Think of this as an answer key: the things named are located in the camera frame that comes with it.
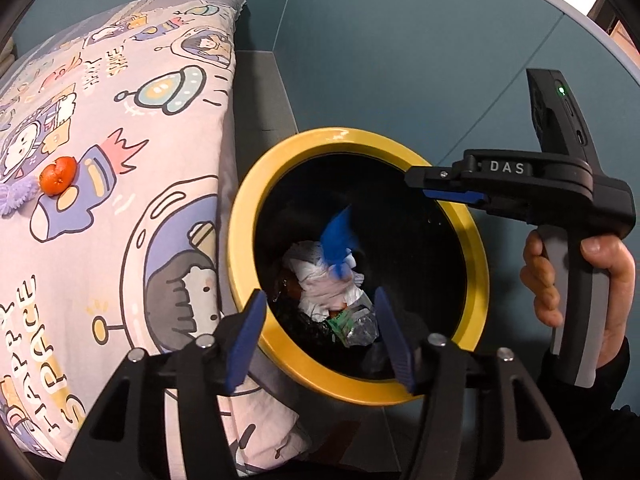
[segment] yellow trash can rim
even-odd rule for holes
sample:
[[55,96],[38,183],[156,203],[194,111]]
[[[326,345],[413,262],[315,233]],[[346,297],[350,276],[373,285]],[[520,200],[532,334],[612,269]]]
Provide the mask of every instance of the yellow trash can rim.
[[[364,130],[318,128],[302,132],[265,153],[244,178],[231,211],[227,262],[234,301],[244,308],[260,288],[254,262],[254,235],[264,200],[289,170],[330,153],[367,155],[406,171],[429,163],[407,147]],[[486,322],[489,271],[478,228],[464,205],[438,204],[458,235],[466,267],[466,298],[462,318],[453,336],[460,348],[473,350]],[[300,349],[280,326],[270,309],[260,335],[260,348],[297,382],[336,399],[368,406],[388,406],[415,399],[394,380],[369,381],[347,377],[316,362]]]

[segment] bed sheet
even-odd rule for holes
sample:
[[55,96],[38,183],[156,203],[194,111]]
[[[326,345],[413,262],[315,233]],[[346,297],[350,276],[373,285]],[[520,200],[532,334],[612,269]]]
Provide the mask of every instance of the bed sheet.
[[[63,460],[129,349],[179,349],[232,309],[238,2],[140,0],[2,80],[0,183],[78,161],[63,194],[0,219],[0,418],[24,450]],[[167,399],[172,478],[183,478]],[[306,449],[296,413],[251,378],[219,402],[241,475]]]

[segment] blue gripper pad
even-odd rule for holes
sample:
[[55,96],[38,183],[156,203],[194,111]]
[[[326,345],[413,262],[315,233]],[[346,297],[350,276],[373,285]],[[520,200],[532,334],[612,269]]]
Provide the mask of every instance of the blue gripper pad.
[[342,263],[347,257],[347,249],[356,249],[358,241],[351,231],[351,209],[339,212],[324,228],[320,235],[322,257],[329,266],[335,266],[335,273],[342,279]]
[[242,326],[226,355],[225,388],[228,392],[240,386],[249,371],[249,364],[267,316],[266,293],[255,289],[240,315],[244,318]]
[[382,341],[385,342],[396,380],[412,394],[416,387],[414,354],[411,352],[411,347],[402,333],[389,298],[381,286],[376,289],[373,310],[378,320],[378,329],[380,330]]

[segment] purple fuzzy object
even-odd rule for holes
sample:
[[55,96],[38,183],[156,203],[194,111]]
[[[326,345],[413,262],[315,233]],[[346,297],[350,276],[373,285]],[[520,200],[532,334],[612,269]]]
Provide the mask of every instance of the purple fuzzy object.
[[40,186],[35,177],[26,177],[10,186],[0,184],[0,216],[8,215],[25,202],[37,197]]

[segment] black sleeve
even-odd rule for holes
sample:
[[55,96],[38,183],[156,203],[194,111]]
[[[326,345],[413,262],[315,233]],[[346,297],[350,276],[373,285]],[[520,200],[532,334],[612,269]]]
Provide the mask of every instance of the black sleeve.
[[540,391],[554,412],[587,479],[640,478],[640,418],[628,406],[612,410],[629,368],[625,339],[618,355],[596,372],[591,388],[557,380],[555,357],[545,355],[538,380]]

